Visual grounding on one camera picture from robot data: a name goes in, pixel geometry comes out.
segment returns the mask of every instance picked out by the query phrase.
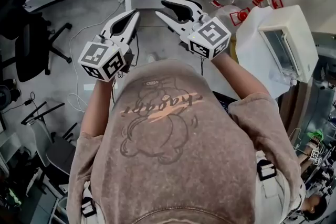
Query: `hand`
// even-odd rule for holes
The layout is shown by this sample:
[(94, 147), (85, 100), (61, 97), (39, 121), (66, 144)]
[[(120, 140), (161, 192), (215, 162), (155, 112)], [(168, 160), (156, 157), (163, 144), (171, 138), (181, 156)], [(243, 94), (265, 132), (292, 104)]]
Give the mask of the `hand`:
[(304, 152), (310, 156), (311, 152), (313, 151), (313, 149), (317, 148), (317, 145), (320, 143), (320, 140), (316, 137), (313, 136), (310, 141), (307, 143), (306, 149), (304, 150)]

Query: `office chair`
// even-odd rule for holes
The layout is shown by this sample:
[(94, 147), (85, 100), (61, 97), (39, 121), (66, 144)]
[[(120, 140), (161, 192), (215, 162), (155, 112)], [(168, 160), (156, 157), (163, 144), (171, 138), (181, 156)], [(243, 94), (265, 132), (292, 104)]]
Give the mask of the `office chair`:
[(18, 0), (0, 0), (0, 35), (11, 40), (17, 38), (15, 57), (2, 62), (1, 67), (16, 63), (18, 79), (20, 82), (25, 82), (43, 70), (46, 75), (50, 74), (49, 51), (71, 63), (72, 59), (66, 57), (52, 44), (66, 28), (70, 30), (72, 24), (64, 24), (49, 37), (50, 25), (50, 21), (42, 18), (42, 13), (29, 13)]
[(61, 107), (61, 103), (40, 115), (34, 116), (47, 102), (43, 102), (35, 110), (33, 110), (21, 124), (27, 126), (33, 135), (36, 145), (37, 155), (40, 158), (40, 168), (43, 171), (40, 181), (46, 175), (50, 183), (62, 194), (63, 191), (59, 185), (69, 183), (69, 175), (72, 161), (75, 155), (76, 147), (68, 142), (73, 136), (72, 130), (75, 128), (75, 123), (62, 137), (56, 137), (55, 133), (49, 133), (43, 116), (51, 111)]

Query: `bag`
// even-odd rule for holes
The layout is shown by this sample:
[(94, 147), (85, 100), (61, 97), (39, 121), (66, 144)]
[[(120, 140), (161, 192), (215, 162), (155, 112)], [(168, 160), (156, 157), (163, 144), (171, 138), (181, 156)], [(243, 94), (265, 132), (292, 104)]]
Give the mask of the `bag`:
[(302, 206), (306, 187), (302, 182), (299, 195), (290, 206), (290, 188), (283, 173), (266, 159), (263, 151), (258, 151), (256, 158), (255, 224), (282, 223), (290, 211)]
[[(256, 159), (255, 224), (280, 224), (290, 211), (301, 207), (305, 185), (301, 184), (298, 198), (290, 207), (290, 188), (283, 173), (266, 159), (263, 151), (256, 152)], [(92, 199), (90, 181), (84, 184), (81, 213), (81, 224), (106, 224), (100, 206)]]

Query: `floor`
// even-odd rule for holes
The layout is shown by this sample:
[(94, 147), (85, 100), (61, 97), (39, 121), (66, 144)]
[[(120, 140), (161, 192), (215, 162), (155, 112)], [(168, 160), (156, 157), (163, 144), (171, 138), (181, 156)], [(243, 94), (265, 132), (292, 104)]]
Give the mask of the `floor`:
[[(71, 37), (80, 29), (103, 21), (118, 7), (118, 4), (117, 0), (65, 0), (43, 9), (44, 18), (52, 21), (52, 28), (58, 29), (66, 22), (70, 22), (73, 25), (70, 31), (65, 30), (59, 36), (54, 46), (69, 56), (69, 41)], [(115, 15), (123, 11), (124, 6), (122, 5)], [(77, 64), (77, 60), (86, 42), (91, 41), (96, 34), (100, 33), (102, 28), (103, 24), (85, 29), (71, 43), (73, 62), (78, 72), (78, 93), (86, 103), (88, 103), (91, 95), (90, 87), (92, 87), (95, 80), (87, 76), (85, 71)], [(197, 72), (201, 72), (201, 59), (178, 46), (179, 37), (166, 28), (163, 22), (156, 17), (153, 10), (141, 11), (138, 37), (140, 48), (138, 65), (146, 63), (147, 55), (155, 52), (160, 59), (174, 58), (183, 60), (194, 67)], [(2, 44), (1, 49), (4, 60), (14, 55), (13, 41), (0, 37), (0, 44)], [(133, 53), (136, 54), (135, 40), (130, 47)], [(212, 90), (237, 99), (237, 95), (209, 61), (204, 61), (203, 74)], [(5, 68), (4, 78), (16, 78), (15, 65)], [(119, 94), (124, 78), (117, 78), (116, 96)], [(71, 125), (78, 122), (79, 125), (75, 129), (75, 133), (76, 135), (79, 134), (83, 113), (75, 110), (69, 104), (71, 102), (73, 106), (78, 107), (76, 97), (69, 95), (76, 93), (76, 73), (72, 64), (68, 64), (60, 57), (51, 54), (51, 75), (46, 76), (43, 72), (27, 82), (18, 82), (18, 87), (22, 91), (22, 96), (17, 102), (10, 104), (7, 107), (8, 109), (28, 100), (30, 93), (33, 91), (37, 105), (47, 101), (46, 107), (51, 108), (62, 102), (65, 103), (64, 106), (45, 116), (50, 131), (56, 131), (57, 134), (62, 135)], [(83, 103), (81, 103), (81, 106), (83, 109), (86, 107)], [(6, 126), (9, 129), (8, 132), (16, 132), (23, 144), (28, 148), (32, 146), (32, 138), (27, 133), (27, 127), (21, 125), (20, 121), (33, 109), (33, 104), (23, 105), (3, 115)]]

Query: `cable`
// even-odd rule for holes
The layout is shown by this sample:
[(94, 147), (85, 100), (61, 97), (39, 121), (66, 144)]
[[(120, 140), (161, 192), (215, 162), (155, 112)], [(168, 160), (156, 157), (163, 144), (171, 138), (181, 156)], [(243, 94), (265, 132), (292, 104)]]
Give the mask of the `cable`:
[[(90, 26), (86, 26), (86, 27), (80, 29), (80, 30), (77, 32), (77, 34), (75, 34), (75, 35), (70, 39), (70, 41), (69, 41), (70, 57), (71, 57), (71, 59), (72, 59), (73, 69), (75, 70), (75, 73), (76, 73), (76, 93), (70, 93), (70, 94), (68, 94), (68, 96), (67, 96), (67, 101), (68, 101), (68, 103), (69, 103), (74, 109), (76, 109), (77, 111), (80, 111), (80, 112), (83, 112), (83, 113), (85, 112), (85, 111), (82, 109), (79, 100), (82, 101), (86, 106), (88, 106), (88, 104), (86, 104), (85, 101), (78, 95), (78, 73), (77, 73), (77, 70), (76, 70), (75, 61), (74, 61), (74, 59), (73, 59), (73, 57), (72, 57), (71, 42), (72, 42), (72, 40), (73, 40), (75, 37), (77, 37), (78, 34), (81, 33), (83, 30), (85, 30), (85, 29), (87, 29), (87, 28), (90, 28), (90, 27), (93, 27), (93, 26), (97, 26), (97, 25), (101, 25), (101, 24), (103, 24), (109, 17), (111, 17), (114, 13), (117, 12), (117, 10), (120, 8), (121, 4), (122, 4), (122, 3), (120, 3), (120, 4), (118, 5), (118, 7), (115, 9), (115, 11), (112, 12), (109, 16), (107, 16), (107, 17), (105, 18), (105, 20), (103, 20), (103, 21), (100, 22), (100, 23), (93, 24), (93, 25), (90, 25)], [(79, 107), (79, 108), (76, 108), (75, 106), (73, 106), (73, 105), (70, 103), (70, 101), (69, 101), (68, 98), (69, 98), (69, 96), (71, 96), (71, 95), (74, 95), (74, 96), (77, 97), (77, 103), (78, 103), (78, 107)]]
[(118, 72), (118, 78), (123, 78), (123, 77), (124, 77), (124, 72), (119, 71), (119, 72)]
[(13, 108), (11, 108), (11, 109), (7, 109), (5, 112), (3, 112), (3, 113), (1, 113), (1, 114), (5, 114), (5, 113), (7, 113), (9, 110), (12, 110), (12, 109), (18, 108), (19, 106), (23, 106), (23, 105), (24, 105), (24, 103), (23, 103), (23, 104), (21, 104), (21, 105), (15, 106), (15, 107), (13, 107)]
[(139, 40), (138, 40), (138, 33), (135, 35), (136, 36), (136, 43), (137, 43), (137, 48), (138, 48), (138, 54), (136, 55), (137, 59), (135, 60), (135, 65), (131, 65), (132, 67), (136, 67), (138, 65), (138, 58), (139, 58), (139, 53), (140, 53), (140, 50), (139, 50)]
[(114, 91), (114, 85), (115, 85), (115, 83), (116, 83), (116, 80), (113, 79), (113, 85), (112, 85), (112, 101), (113, 101), (113, 105), (114, 105), (114, 93), (113, 93), (113, 91)]
[(34, 92), (30, 92), (30, 99), (28, 99), (26, 102), (24, 102), (24, 103), (21, 104), (21, 105), (17, 105), (17, 106), (15, 106), (15, 107), (13, 107), (13, 108), (7, 109), (5, 112), (3, 112), (3, 113), (1, 113), (1, 114), (5, 114), (5, 113), (7, 113), (9, 110), (18, 108), (18, 107), (23, 106), (23, 105), (29, 105), (29, 104), (31, 104), (31, 103), (33, 103), (33, 104), (35, 105), (35, 107), (36, 107), (36, 104), (34, 103), (34, 100), (35, 100), (35, 93), (34, 93)]
[(204, 58), (201, 58), (201, 75), (203, 76), (203, 62), (204, 62)]

